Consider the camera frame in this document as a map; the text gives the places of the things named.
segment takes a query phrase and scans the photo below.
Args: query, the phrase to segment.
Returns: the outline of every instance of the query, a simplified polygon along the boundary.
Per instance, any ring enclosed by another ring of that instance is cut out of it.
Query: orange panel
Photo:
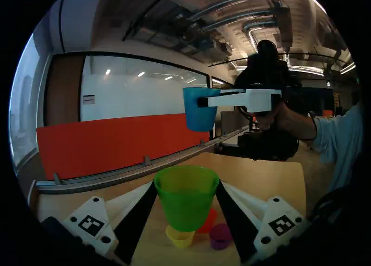
[[[332,110],[323,110],[322,111],[322,116],[323,117],[328,117],[328,116],[332,116],[333,115],[333,111]]]
[[[156,159],[209,140],[191,131],[185,114],[166,114],[68,123],[37,128],[48,180],[87,176]]]

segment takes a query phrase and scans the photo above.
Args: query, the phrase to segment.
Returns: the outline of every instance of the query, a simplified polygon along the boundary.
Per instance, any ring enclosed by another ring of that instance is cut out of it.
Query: yellow cup
[[[177,248],[186,248],[192,244],[194,231],[181,232],[167,226],[165,233]]]

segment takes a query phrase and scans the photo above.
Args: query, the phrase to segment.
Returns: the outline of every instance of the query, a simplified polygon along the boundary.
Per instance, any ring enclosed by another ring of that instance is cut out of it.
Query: wooden table
[[[302,167],[297,162],[253,161],[251,159],[201,153],[181,164],[194,164],[214,170],[219,178],[262,200],[279,195],[302,215],[306,213],[306,193]],[[92,196],[106,201],[129,192],[154,178],[154,174],[109,188],[70,195],[40,195],[38,218],[53,216],[62,221]],[[220,206],[217,222],[225,222]],[[167,222],[157,198],[133,255],[132,265],[165,265],[175,259],[180,265],[239,265],[234,245],[223,251],[211,249],[207,235],[198,235],[186,250],[176,249],[165,236]]]

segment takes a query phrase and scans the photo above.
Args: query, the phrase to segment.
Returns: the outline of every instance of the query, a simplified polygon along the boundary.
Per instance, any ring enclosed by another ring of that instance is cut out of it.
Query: shirt
[[[329,191],[349,184],[352,165],[362,149],[363,120],[361,106],[353,106],[344,116],[314,119],[317,137],[313,148],[321,153],[320,161],[335,162]]]

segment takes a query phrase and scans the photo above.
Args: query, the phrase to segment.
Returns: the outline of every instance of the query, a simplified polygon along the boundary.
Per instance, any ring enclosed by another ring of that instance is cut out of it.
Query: purple cup
[[[209,238],[214,250],[223,250],[233,241],[228,225],[225,223],[214,226],[209,232]]]

